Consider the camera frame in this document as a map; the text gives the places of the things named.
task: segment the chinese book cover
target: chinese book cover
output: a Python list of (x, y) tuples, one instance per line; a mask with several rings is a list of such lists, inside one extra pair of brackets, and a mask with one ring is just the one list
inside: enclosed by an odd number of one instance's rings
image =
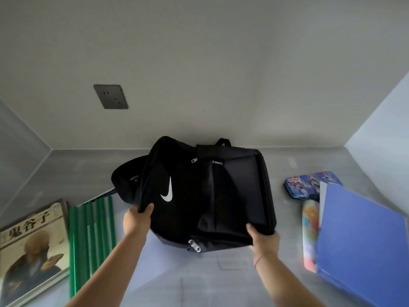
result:
[(21, 306), (69, 274), (62, 200), (0, 232), (0, 307)]

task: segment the electrical outlet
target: electrical outlet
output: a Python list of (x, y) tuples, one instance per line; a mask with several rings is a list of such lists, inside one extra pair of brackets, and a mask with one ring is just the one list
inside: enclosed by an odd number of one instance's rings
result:
[(95, 84), (94, 89), (105, 109), (128, 108), (128, 104), (126, 103), (125, 96), (120, 85)]

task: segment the blue pencil case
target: blue pencil case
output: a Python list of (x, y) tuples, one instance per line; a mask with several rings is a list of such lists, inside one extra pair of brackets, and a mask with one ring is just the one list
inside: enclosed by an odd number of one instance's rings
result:
[(342, 185), (332, 171), (323, 171), (287, 178), (284, 180), (284, 187), (295, 199), (319, 199), (320, 181)]

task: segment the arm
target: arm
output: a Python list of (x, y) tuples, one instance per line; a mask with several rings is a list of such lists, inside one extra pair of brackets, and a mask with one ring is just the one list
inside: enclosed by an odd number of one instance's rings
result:
[(152, 211), (151, 203), (144, 213), (137, 207), (125, 213), (125, 236), (66, 307), (120, 305), (145, 245)]
[(278, 258), (280, 236), (265, 236), (250, 224), (253, 238), (254, 265), (274, 304), (279, 307), (325, 307)]

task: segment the forearm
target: forearm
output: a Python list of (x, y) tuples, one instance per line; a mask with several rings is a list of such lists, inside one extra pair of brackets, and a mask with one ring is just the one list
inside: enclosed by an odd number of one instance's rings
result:
[(324, 306), (288, 269), (277, 254), (263, 255), (256, 269), (270, 294), (279, 307)]
[(126, 235), (66, 307), (120, 305), (146, 237)]

